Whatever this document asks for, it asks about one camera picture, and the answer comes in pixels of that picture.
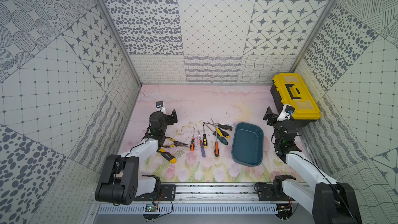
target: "screwdriver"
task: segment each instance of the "screwdriver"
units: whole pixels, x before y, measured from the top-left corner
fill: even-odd
[[[211,124],[211,125],[212,125],[212,126],[215,126],[216,132],[220,135],[220,137],[230,138],[228,132],[225,132],[225,131],[223,131],[223,130],[220,130],[220,128],[218,128],[215,124]]]
[[[193,136],[191,140],[191,152],[195,149],[195,127],[193,128]]]
[[[218,157],[218,141],[216,141],[216,148],[214,148],[214,156]]]
[[[205,133],[205,124],[203,124],[203,144],[205,145],[205,148],[207,148],[207,138],[206,138],[206,133]]]
[[[200,141],[200,149],[201,149],[201,151],[202,151],[202,157],[206,157],[205,148],[203,147],[202,140],[200,139],[199,130],[198,130],[198,135],[199,135],[199,141]]]
[[[224,130],[227,130],[227,131],[232,131],[232,126],[228,126],[228,125],[226,125],[226,124],[211,124],[212,126],[217,126],[217,127],[219,127],[219,128],[221,128],[221,129],[224,129]]]
[[[216,136],[217,139],[218,139],[222,144],[228,145],[228,141],[226,141],[226,139],[225,139],[224,137],[220,137],[220,135],[219,135],[216,131],[213,131],[212,129],[210,129],[210,130],[213,132],[213,135]]]

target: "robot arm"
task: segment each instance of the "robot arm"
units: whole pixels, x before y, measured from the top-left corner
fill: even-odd
[[[177,123],[177,114],[173,110],[172,114],[166,115],[161,101],[156,102],[156,107],[157,111],[150,115],[150,126],[141,142],[128,152],[106,158],[95,192],[97,201],[129,205],[137,196],[158,198],[159,177],[145,175],[138,178],[138,166],[159,151],[165,140],[167,126]]]
[[[281,114],[268,107],[264,120],[274,127],[274,148],[277,156],[292,167],[307,183],[305,187],[289,175],[273,182],[274,195],[285,194],[295,199],[312,214],[315,223],[361,224],[354,189],[328,176],[301,152],[294,143],[297,135],[294,108],[284,105]]]

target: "grid pattern tile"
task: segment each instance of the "grid pattern tile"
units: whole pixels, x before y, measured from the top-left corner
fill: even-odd
[[[63,37],[54,39],[0,87],[0,120],[66,155],[104,95]]]
[[[379,36],[327,92],[372,155],[398,147],[397,52]]]
[[[254,1],[178,0],[184,55],[242,55]]]
[[[276,74],[289,72],[295,59],[295,55],[243,56],[238,83],[272,83]]]

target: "pink floral mat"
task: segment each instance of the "pink floral mat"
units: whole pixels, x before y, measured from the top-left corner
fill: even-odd
[[[190,144],[195,128],[195,151],[189,147],[164,148],[177,159],[171,164],[160,154],[153,154],[141,162],[140,174],[158,175],[162,182],[272,182],[276,175],[289,174],[300,182],[303,179],[284,164],[271,144],[273,128],[267,126],[263,116],[268,106],[276,112],[270,93],[271,86],[201,86],[201,85],[144,85],[132,112],[119,153],[137,145],[149,125],[149,115],[156,110],[155,102],[163,101],[167,114],[175,109],[178,123],[168,126],[166,135]],[[220,156],[214,156],[215,136],[208,128],[205,132],[209,145],[202,157],[197,130],[203,137],[202,122],[212,118],[215,122],[237,124],[247,122],[259,126],[264,132],[263,162],[256,167],[240,165],[232,160],[233,131],[229,132],[227,146],[218,143]],[[300,137],[296,144],[305,152]]]

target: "orange screwdriver handle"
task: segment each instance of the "orange screwdriver handle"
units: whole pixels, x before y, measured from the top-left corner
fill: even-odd
[[[214,149],[214,156],[218,157],[218,142],[216,142],[216,148]]]
[[[192,138],[191,140],[191,152],[195,149],[195,138]]]

